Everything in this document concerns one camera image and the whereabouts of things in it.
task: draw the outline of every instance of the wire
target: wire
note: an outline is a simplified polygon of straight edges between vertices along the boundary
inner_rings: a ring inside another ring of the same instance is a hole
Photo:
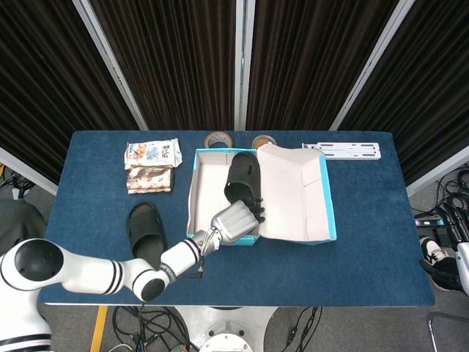
[[[20,190],[18,192],[19,199],[23,198],[26,191],[28,191],[29,189],[35,186],[35,184],[32,181],[28,180],[27,178],[21,176],[20,174],[12,170],[10,170],[9,176],[6,175],[6,171],[3,172],[2,176],[4,178],[4,181],[0,183],[0,187],[13,186],[19,189]]]
[[[296,347],[295,352],[304,352],[306,350],[306,347],[311,342],[314,336],[314,333],[316,332],[317,327],[320,324],[321,317],[322,317],[322,307],[306,307],[305,309],[301,311],[301,313],[298,315],[298,319],[296,320],[296,324],[290,329],[287,343],[281,352],[285,352],[285,350],[288,349],[288,347],[292,344],[298,332],[298,325],[300,324],[301,317],[303,316],[303,313],[306,312],[308,309],[311,309],[311,315],[306,321],[303,331],[301,332],[300,343]],[[316,313],[318,310],[319,310],[319,317],[316,320]]]
[[[184,275],[179,275],[177,279],[201,279],[204,275],[204,256],[207,253],[207,246],[215,236],[215,233],[217,230],[214,228],[209,228],[208,231],[206,231],[204,240],[202,242],[202,247],[200,249],[200,260],[199,260],[199,267],[197,269],[196,273],[191,273],[191,274],[184,274]]]
[[[138,332],[130,332],[122,330],[117,324],[117,313],[124,310],[131,316],[135,317],[139,323]],[[190,341],[188,330],[183,321],[175,315],[170,309],[163,307],[162,309],[144,310],[144,307],[116,307],[112,315],[112,329],[114,335],[121,342],[125,336],[136,344],[136,352],[147,351],[148,346],[156,340],[160,340],[168,352],[172,351],[164,335],[169,335],[175,339],[178,345],[184,345],[189,351],[190,346],[196,351],[199,349]],[[147,331],[152,333],[152,337],[147,339]]]
[[[464,164],[464,166],[458,167],[456,170],[461,170],[461,169],[468,169],[469,166],[467,164]],[[450,205],[454,205],[453,201],[454,199],[457,199],[461,202],[462,209],[465,211],[469,211],[469,195],[465,194],[466,190],[466,184],[463,180],[458,180],[453,179],[446,181],[443,184],[443,179],[448,176],[449,174],[443,176],[441,179],[437,181],[437,191],[435,195],[435,205],[433,206],[432,209],[429,210],[422,210],[422,209],[417,209],[414,207],[411,207],[413,210],[418,211],[417,214],[414,214],[415,219],[423,218],[426,216],[434,216],[437,215],[435,212],[435,209],[437,207],[440,207],[443,203],[448,203]]]
[[[112,352],[112,351],[118,349],[119,347],[125,347],[125,348],[127,348],[129,351],[132,350],[132,348],[131,348],[127,343],[120,343],[120,344],[114,346],[113,348],[111,348],[108,352]]]

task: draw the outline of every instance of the slipper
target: slipper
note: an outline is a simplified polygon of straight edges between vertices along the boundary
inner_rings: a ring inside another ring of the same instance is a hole
[[[229,167],[225,196],[230,203],[238,200],[254,202],[261,197],[261,171],[253,153],[241,152],[234,156]]]
[[[158,209],[152,203],[142,202],[133,207],[127,219],[127,234],[133,256],[158,269],[166,250],[166,236]]]

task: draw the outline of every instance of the blue tablecloth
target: blue tablecloth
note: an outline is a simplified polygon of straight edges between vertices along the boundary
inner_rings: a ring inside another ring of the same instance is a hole
[[[171,285],[153,304],[221,306],[425,306],[435,302],[420,268],[418,236],[392,135],[356,131],[229,132],[235,147],[259,134],[278,145],[378,142],[379,161],[327,162],[337,241],[307,246],[260,238],[254,246],[222,247],[205,260],[203,279]],[[80,131],[73,135],[46,238],[77,254],[132,258],[125,220],[138,202],[157,205],[169,245],[185,238],[194,151],[206,131]],[[127,194],[127,142],[178,137],[183,163],[167,194]],[[122,289],[113,296],[45,288],[40,301],[137,304]]]

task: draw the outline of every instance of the black curtain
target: black curtain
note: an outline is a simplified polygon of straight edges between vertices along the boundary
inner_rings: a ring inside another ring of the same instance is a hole
[[[396,3],[256,0],[247,129],[329,129]]]
[[[233,129],[235,0],[92,0],[151,129]]]
[[[469,145],[468,5],[417,0],[340,125],[392,132],[407,184]]]
[[[77,130],[137,129],[71,1],[0,1],[0,147],[55,183]]]

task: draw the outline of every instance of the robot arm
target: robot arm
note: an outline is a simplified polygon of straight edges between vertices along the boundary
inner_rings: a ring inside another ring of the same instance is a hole
[[[208,231],[164,252],[159,270],[140,258],[85,257],[42,239],[17,244],[0,257],[0,352],[50,350],[51,330],[37,311],[42,287],[61,283],[71,292],[111,295],[126,286],[141,301],[151,301],[221,243],[234,243],[255,229],[262,211],[259,203],[250,208],[233,203],[213,217]]]
[[[461,280],[462,291],[469,296],[469,242],[457,246],[456,264]]]

